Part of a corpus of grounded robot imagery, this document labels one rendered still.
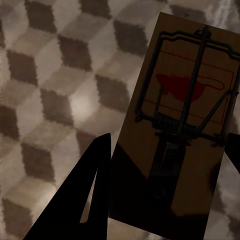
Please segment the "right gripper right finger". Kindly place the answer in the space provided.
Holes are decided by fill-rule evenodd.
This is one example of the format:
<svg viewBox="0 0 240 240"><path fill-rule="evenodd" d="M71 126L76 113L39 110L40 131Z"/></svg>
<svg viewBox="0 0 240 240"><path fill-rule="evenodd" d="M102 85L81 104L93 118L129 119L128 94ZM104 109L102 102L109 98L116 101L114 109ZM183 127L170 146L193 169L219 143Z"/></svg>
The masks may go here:
<svg viewBox="0 0 240 240"><path fill-rule="evenodd" d="M224 151L240 173L240 135L228 133L227 141Z"/></svg>

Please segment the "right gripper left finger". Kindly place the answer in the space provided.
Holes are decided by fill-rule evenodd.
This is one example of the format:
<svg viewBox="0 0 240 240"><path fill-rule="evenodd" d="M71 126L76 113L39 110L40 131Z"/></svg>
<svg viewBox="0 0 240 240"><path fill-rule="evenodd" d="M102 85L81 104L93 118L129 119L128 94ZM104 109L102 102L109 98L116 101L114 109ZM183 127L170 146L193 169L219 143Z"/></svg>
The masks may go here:
<svg viewBox="0 0 240 240"><path fill-rule="evenodd" d="M111 159L111 134L95 138L23 240L107 240Z"/></svg>

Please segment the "mousetrap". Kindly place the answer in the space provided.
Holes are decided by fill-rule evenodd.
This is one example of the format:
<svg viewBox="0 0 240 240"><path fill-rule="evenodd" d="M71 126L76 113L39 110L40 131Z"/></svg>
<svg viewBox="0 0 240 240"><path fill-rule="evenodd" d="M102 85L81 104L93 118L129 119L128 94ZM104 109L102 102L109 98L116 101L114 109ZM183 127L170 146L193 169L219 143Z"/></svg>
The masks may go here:
<svg viewBox="0 0 240 240"><path fill-rule="evenodd" d="M108 217L203 240L239 87L239 33L159 12L110 161Z"/></svg>

